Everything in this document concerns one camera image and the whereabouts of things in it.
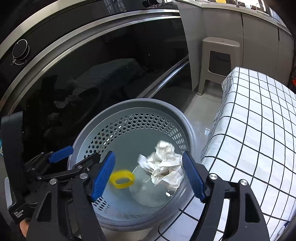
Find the left human hand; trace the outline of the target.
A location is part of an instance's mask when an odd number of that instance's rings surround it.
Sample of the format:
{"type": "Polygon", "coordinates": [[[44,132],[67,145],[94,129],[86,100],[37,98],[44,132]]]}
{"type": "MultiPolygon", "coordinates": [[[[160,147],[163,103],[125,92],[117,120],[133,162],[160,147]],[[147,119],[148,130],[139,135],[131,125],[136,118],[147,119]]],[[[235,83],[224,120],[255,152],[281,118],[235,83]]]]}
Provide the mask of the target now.
{"type": "Polygon", "coordinates": [[[19,224],[20,226],[20,230],[22,232],[22,235],[26,238],[27,237],[27,233],[28,233],[28,229],[30,226],[30,222],[31,219],[30,218],[25,218],[24,220],[22,220],[19,224]]]}

